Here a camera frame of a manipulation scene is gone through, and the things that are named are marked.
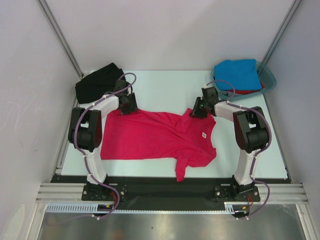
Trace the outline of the pink t shirt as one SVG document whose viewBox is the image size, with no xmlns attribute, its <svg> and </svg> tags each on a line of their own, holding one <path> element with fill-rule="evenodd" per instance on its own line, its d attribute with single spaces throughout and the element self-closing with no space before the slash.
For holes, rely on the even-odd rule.
<svg viewBox="0 0 320 240">
<path fill-rule="evenodd" d="M 216 125 L 212 116 L 191 116 L 139 109 L 131 114 L 110 112 L 105 121 L 100 157 L 102 160 L 176 160 L 177 182 L 184 180 L 187 167 L 206 167 L 217 156 L 211 135 Z"/>
</svg>

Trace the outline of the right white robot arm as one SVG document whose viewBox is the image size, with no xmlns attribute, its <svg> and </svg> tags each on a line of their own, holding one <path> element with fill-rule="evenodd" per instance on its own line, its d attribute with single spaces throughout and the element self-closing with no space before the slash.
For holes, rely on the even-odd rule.
<svg viewBox="0 0 320 240">
<path fill-rule="evenodd" d="M 201 91 L 202 97 L 196 98 L 190 116 L 205 118 L 211 114 L 233 123 L 240 154 L 228 191 L 235 200 L 242 201 L 254 190 L 258 156 L 271 144 L 270 125 L 259 106 L 247 108 L 220 100 L 214 87 L 202 88 Z"/>
</svg>

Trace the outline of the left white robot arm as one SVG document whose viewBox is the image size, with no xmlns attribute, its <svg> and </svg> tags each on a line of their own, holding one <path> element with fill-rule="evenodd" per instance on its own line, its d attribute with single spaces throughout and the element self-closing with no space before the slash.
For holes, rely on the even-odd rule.
<svg viewBox="0 0 320 240">
<path fill-rule="evenodd" d="M 74 107 L 68 131 L 68 141 L 81 153 L 87 170 L 86 184 L 100 200 L 110 196 L 108 177 L 102 166 L 101 148 L 103 140 L 102 120 L 112 111 L 120 110 L 123 115 L 138 110 L 132 84 L 117 80 L 111 92 L 104 93 L 100 99 L 88 107 Z"/>
</svg>

